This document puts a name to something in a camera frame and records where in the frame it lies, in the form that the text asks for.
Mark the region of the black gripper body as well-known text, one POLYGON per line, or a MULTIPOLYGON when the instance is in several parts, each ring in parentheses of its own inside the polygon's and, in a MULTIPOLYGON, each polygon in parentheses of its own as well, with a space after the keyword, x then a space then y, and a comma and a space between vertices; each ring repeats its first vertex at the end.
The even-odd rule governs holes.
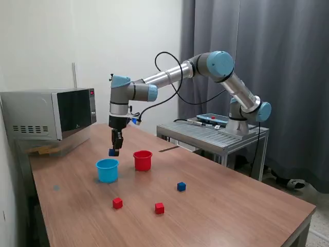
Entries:
POLYGON ((126 128, 128 124, 128 118, 109 116, 108 126, 112 128, 114 132, 122 132, 122 129, 126 128))

